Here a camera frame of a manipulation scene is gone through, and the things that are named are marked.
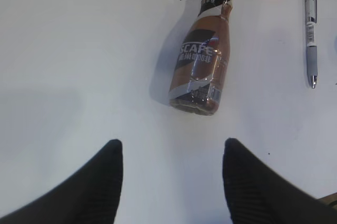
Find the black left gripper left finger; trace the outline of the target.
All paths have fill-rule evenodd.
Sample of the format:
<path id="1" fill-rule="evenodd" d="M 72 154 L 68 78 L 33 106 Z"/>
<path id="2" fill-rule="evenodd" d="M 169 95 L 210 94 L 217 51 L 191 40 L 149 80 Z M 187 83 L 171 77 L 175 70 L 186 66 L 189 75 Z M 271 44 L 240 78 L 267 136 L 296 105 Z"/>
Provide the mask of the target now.
<path id="1" fill-rule="evenodd" d="M 1 223 L 114 223 L 123 184 L 123 147 L 110 140 L 83 167 Z"/>

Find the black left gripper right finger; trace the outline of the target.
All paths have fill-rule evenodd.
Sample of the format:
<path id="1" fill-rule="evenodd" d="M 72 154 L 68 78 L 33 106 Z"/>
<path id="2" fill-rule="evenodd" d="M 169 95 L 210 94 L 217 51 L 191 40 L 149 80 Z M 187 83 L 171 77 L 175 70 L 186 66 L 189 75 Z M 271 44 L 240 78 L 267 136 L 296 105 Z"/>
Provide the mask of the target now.
<path id="1" fill-rule="evenodd" d="M 223 186 L 233 223 L 336 223 L 336 210 L 282 178 L 239 140 L 224 144 Z"/>

